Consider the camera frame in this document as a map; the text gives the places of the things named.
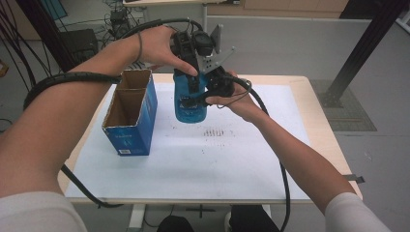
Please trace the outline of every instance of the wrist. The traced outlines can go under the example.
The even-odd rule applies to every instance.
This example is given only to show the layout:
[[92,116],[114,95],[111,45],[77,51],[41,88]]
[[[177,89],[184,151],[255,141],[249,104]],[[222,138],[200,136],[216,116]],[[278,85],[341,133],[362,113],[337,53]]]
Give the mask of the wrist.
[[242,108],[233,109],[236,114],[241,116],[245,121],[257,125],[265,117],[269,117],[262,109],[255,106],[244,105]]
[[140,59],[140,53],[142,53],[141,45],[142,40],[138,34],[134,34],[122,40],[123,52],[128,56],[127,60],[132,63]]
[[263,110],[260,108],[257,108],[257,110],[254,110],[251,112],[251,116],[249,118],[249,122],[253,123],[257,128],[264,127],[267,122],[269,122],[271,117],[267,115]]

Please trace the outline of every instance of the open box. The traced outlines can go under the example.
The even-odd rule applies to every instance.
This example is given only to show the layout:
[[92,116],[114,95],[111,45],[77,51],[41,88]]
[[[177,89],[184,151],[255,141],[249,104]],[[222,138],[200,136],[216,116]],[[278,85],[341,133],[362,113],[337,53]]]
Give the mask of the open box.
[[102,130],[120,156],[148,156],[157,113],[157,95],[149,70],[123,71],[102,122]]

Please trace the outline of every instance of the white sleeve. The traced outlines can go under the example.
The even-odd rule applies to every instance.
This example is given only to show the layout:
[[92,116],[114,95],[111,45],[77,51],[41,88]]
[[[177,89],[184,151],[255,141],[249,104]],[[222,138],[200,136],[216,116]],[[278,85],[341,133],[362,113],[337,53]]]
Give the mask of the white sleeve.
[[325,218],[328,232],[391,231],[358,195],[350,192],[339,194],[329,203]]
[[26,192],[0,198],[0,230],[86,232],[72,203],[54,192]]

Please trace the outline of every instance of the blue bottle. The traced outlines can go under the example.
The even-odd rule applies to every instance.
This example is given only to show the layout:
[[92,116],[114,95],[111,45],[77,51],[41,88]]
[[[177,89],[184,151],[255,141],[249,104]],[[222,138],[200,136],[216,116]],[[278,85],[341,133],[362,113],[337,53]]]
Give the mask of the blue bottle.
[[174,92],[174,105],[175,116],[178,121],[187,124],[200,123],[206,118],[206,106],[201,104],[191,104],[190,106],[184,106],[182,102],[198,97],[205,93],[205,86],[207,85],[207,79],[205,74],[199,74],[199,89],[195,93],[190,93],[189,81],[187,76],[181,72],[174,73],[175,92]]

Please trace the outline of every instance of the leg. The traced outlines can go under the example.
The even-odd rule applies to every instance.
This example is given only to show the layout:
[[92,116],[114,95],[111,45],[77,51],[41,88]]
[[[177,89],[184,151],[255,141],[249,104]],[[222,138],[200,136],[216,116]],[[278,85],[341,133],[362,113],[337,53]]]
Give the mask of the leg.
[[168,216],[161,222],[157,232],[193,232],[193,229],[186,218]]
[[232,232],[279,232],[261,205],[234,205],[229,224]]

